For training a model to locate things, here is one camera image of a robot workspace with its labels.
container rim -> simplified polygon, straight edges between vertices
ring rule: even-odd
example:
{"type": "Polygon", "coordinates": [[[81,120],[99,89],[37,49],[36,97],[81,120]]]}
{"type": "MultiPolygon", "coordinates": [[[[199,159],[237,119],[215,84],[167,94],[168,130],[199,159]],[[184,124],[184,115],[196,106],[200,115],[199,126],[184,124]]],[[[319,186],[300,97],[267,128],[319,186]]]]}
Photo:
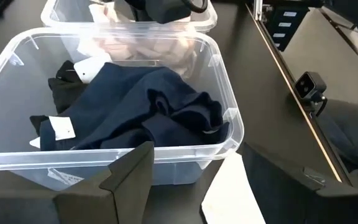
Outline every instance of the container rim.
{"type": "Polygon", "coordinates": [[[44,9],[41,12],[41,21],[45,26],[48,27],[102,27],[102,28],[122,28],[122,29],[139,29],[144,27],[156,27],[158,29],[165,29],[166,31],[180,31],[182,29],[173,29],[172,27],[184,26],[190,24],[195,28],[196,31],[204,32],[211,30],[218,21],[218,15],[216,14],[215,8],[213,7],[210,0],[208,0],[208,7],[206,12],[210,15],[209,18],[205,21],[191,21],[191,22],[171,22],[168,24],[158,24],[156,22],[132,22],[132,23],[123,23],[123,24],[97,24],[95,22],[59,22],[51,18],[52,11],[56,2],[59,0],[48,0],[45,4],[44,9]]]}
{"type": "MultiPolygon", "coordinates": [[[[62,30],[59,27],[42,27],[42,28],[35,28],[31,30],[27,30],[25,32],[22,32],[20,34],[17,34],[15,37],[9,41],[9,43],[6,45],[5,49],[0,54],[0,72],[4,68],[7,61],[14,55],[15,49],[18,47],[18,45],[26,38],[31,38],[32,35],[39,35],[39,34],[56,34],[56,35],[84,35],[89,37],[90,35],[94,36],[104,36],[104,35],[122,35],[122,32],[120,30],[116,29],[103,29],[103,31],[100,31],[99,29],[83,29],[83,28],[70,28],[70,29],[64,29],[62,30]]],[[[177,39],[179,37],[187,37],[187,38],[194,38],[194,39],[201,39],[204,42],[207,42],[210,46],[210,50],[212,51],[213,55],[221,55],[220,50],[218,48],[218,44],[209,36],[199,33],[199,32],[141,32],[141,30],[137,30],[136,32],[128,32],[125,33],[125,35],[158,35],[161,38],[174,38],[177,39]]],[[[227,85],[227,93],[228,95],[234,96],[234,92],[232,90],[226,68],[224,66],[222,58],[219,56],[219,60],[221,63],[220,68],[223,72],[223,78],[225,85],[227,85]]],[[[234,107],[236,110],[238,110],[238,105],[235,97],[234,100],[234,107]]],[[[238,132],[240,136],[237,136],[239,138],[233,139],[232,135],[229,135],[228,138],[219,144],[210,144],[210,145],[201,145],[201,146],[175,146],[175,147],[156,147],[155,152],[156,153],[164,153],[167,150],[169,151],[178,151],[178,152],[185,152],[188,151],[188,154],[182,154],[179,158],[172,158],[172,157],[162,157],[162,158],[155,158],[155,163],[165,163],[165,162],[188,162],[188,161],[210,161],[210,160],[219,160],[224,159],[228,154],[230,154],[232,151],[235,151],[239,145],[241,144],[243,138],[244,138],[244,124],[242,122],[242,118],[240,115],[240,112],[236,114],[237,118],[235,119],[236,124],[233,125],[232,133],[238,132]],[[230,150],[222,151],[221,149],[226,144],[234,144],[236,148],[230,148],[230,150]],[[213,155],[206,155],[203,154],[203,151],[210,151],[211,147],[215,146],[216,148],[221,148],[219,151],[217,151],[213,155]],[[194,154],[192,152],[195,148],[199,150],[201,153],[194,154]]],[[[85,154],[108,154],[112,152],[129,152],[132,148],[127,149],[90,149],[90,150],[80,150],[80,151],[70,151],[70,155],[85,155],[85,154]]],[[[3,162],[0,162],[0,170],[17,170],[17,169],[42,169],[42,168],[48,168],[48,167],[79,167],[79,166],[104,166],[106,164],[111,163],[111,159],[107,161],[58,161],[57,162],[28,162],[26,163],[25,157],[36,157],[35,159],[31,159],[32,161],[36,161],[37,158],[42,157],[53,157],[53,158],[59,158],[59,155],[62,154],[68,154],[67,151],[33,151],[33,152],[0,152],[0,161],[3,161],[3,157],[9,156],[10,159],[14,160],[14,158],[19,158],[21,161],[20,163],[15,164],[6,164],[3,162]]]]}

camera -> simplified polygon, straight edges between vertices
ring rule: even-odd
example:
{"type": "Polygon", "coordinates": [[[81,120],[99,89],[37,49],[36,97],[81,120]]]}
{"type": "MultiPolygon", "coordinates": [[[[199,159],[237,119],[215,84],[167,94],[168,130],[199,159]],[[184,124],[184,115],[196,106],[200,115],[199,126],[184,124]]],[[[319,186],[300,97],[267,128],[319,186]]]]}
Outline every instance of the camera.
{"type": "Polygon", "coordinates": [[[320,102],[327,86],[316,72],[305,72],[295,83],[295,90],[303,101],[320,102]]]}

white label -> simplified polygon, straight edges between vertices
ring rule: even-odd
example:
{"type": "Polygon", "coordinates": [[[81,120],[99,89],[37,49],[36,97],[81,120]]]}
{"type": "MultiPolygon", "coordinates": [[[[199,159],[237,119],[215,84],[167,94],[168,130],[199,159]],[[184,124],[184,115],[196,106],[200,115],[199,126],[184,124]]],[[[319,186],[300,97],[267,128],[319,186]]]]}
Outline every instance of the white label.
{"type": "Polygon", "coordinates": [[[34,140],[31,140],[30,141],[30,145],[32,145],[32,146],[34,146],[34,147],[37,147],[37,148],[41,148],[41,142],[40,142],[40,140],[41,140],[41,138],[40,137],[38,137],[38,138],[36,138],[36,139],[34,139],[34,140]]]}
{"type": "Polygon", "coordinates": [[[75,138],[70,118],[49,116],[49,121],[53,130],[55,130],[56,141],[75,138]]]}
{"type": "Polygon", "coordinates": [[[54,168],[48,168],[48,177],[51,177],[55,180],[62,182],[63,184],[70,186],[84,179],[82,177],[77,177],[71,174],[66,174],[64,172],[59,172],[54,168]]]}
{"type": "Polygon", "coordinates": [[[281,38],[281,37],[285,37],[285,34],[273,34],[273,37],[281,38]]]}
{"type": "Polygon", "coordinates": [[[281,22],[278,24],[279,27],[290,27],[291,22],[281,22]]]}
{"type": "Polygon", "coordinates": [[[110,55],[103,53],[74,64],[74,69],[83,83],[90,83],[106,62],[112,62],[110,55]]]}
{"type": "Polygon", "coordinates": [[[295,16],[296,16],[296,12],[284,12],[284,16],[295,17],[295,16]]]}

metal frame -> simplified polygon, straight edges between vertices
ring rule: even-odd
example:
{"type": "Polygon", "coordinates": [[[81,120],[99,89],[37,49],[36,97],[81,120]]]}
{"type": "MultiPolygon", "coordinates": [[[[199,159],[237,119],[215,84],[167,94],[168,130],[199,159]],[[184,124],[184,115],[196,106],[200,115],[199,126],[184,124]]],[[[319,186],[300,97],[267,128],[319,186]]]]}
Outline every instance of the metal frame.
{"type": "Polygon", "coordinates": [[[263,8],[264,2],[263,0],[254,0],[254,18],[256,21],[262,20],[262,8],[263,8]]]}

white price tag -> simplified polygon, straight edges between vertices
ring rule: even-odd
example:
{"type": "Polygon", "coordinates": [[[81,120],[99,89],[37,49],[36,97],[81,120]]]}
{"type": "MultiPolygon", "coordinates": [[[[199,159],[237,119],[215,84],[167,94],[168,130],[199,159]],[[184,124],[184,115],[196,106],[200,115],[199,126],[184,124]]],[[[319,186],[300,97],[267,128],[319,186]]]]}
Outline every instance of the white price tag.
{"type": "Polygon", "coordinates": [[[111,57],[103,53],[75,63],[74,69],[83,83],[90,83],[106,62],[112,62],[111,57]]]}
{"type": "Polygon", "coordinates": [[[41,148],[41,142],[40,142],[40,140],[41,140],[41,138],[40,137],[38,137],[38,138],[36,138],[36,139],[33,139],[33,140],[31,140],[30,141],[30,145],[31,146],[34,146],[34,147],[37,147],[37,148],[41,148]]]}
{"type": "Polygon", "coordinates": [[[55,130],[56,141],[75,138],[70,118],[49,116],[49,121],[53,130],[55,130]]]}

